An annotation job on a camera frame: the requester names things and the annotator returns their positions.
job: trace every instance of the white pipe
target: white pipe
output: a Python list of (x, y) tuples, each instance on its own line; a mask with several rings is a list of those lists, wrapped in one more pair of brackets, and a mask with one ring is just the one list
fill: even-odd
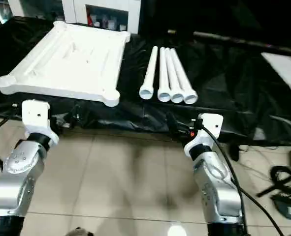
[(167, 75), (165, 48), (160, 49), (160, 88), (157, 97), (161, 102), (170, 100), (170, 88)]
[(185, 73), (185, 70), (179, 60), (179, 57), (176, 53), (175, 49), (171, 49), (171, 57), (174, 62), (174, 66), (176, 69), (176, 73), (178, 76), (178, 80), (181, 86), (181, 89), (183, 90), (183, 95), (184, 95), (184, 101), (186, 104), (193, 104), (198, 100), (198, 95), (196, 91), (193, 90), (191, 87), (191, 84), (189, 82), (189, 79)]
[(166, 56), (169, 84), (171, 88), (170, 100), (174, 103), (180, 103), (184, 100), (184, 96), (183, 96), (183, 91), (181, 90), (179, 82), (178, 82), (177, 74), (175, 71), (174, 63), (172, 61), (169, 48), (165, 49), (165, 56)]
[(152, 49), (149, 65), (147, 66), (147, 71), (145, 74), (145, 79), (143, 85), (140, 88), (139, 94), (143, 99), (150, 99), (153, 96), (153, 81), (156, 67), (158, 47), (154, 46)]

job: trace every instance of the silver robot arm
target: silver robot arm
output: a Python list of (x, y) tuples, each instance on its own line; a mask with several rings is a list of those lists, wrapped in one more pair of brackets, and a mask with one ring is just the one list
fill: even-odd
[(46, 102), (22, 103), (27, 140), (20, 141), (3, 163), (0, 175), (0, 236), (18, 236), (30, 206), (33, 190), (44, 169), (47, 151), (59, 137), (50, 128)]
[[(216, 138), (219, 137), (223, 123), (221, 115), (201, 114), (198, 118)], [(228, 167), (212, 151), (213, 144), (213, 139), (204, 130), (198, 130), (184, 147), (186, 156), (193, 160), (194, 179), (201, 190), (209, 235), (243, 236), (240, 196), (231, 182)]]

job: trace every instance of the table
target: table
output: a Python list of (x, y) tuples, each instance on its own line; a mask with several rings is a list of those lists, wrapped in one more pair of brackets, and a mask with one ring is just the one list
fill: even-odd
[[(14, 17), (0, 27), (0, 76), (9, 73), (52, 28), (52, 22)], [(155, 94), (142, 100), (143, 83), (151, 49), (176, 48), (193, 88), (196, 104), (161, 103)], [(191, 118), (202, 112), (224, 116), (220, 141), (262, 146), (291, 145), (291, 89), (260, 55), (260, 50), (220, 42), (184, 40), (171, 36), (133, 35), (127, 44), (117, 89), (120, 104), (114, 108), (99, 102), (46, 95), (0, 93), (0, 118), (7, 117), (12, 102), (47, 101), (51, 114), (62, 123), (84, 129), (115, 128), (136, 132), (168, 133), (166, 114), (173, 114), (178, 128), (186, 130)], [(14, 119), (21, 119), (17, 114)]]

